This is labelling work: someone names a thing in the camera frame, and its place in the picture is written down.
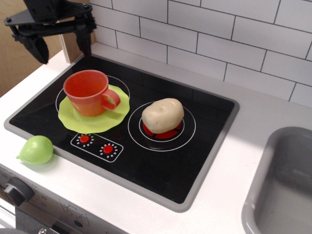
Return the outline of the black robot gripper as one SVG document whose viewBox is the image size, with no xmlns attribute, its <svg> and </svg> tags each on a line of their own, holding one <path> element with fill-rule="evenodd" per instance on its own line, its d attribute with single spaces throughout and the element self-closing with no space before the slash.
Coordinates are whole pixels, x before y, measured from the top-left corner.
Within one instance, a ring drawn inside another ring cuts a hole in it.
<svg viewBox="0 0 312 234">
<path fill-rule="evenodd" d="M 92 6 L 68 0 L 25 0 L 27 9 L 7 17 L 15 40 L 40 63 L 47 64 L 49 50 L 44 36 L 75 33 L 80 51 L 91 55 L 91 33 L 96 28 Z"/>
</svg>

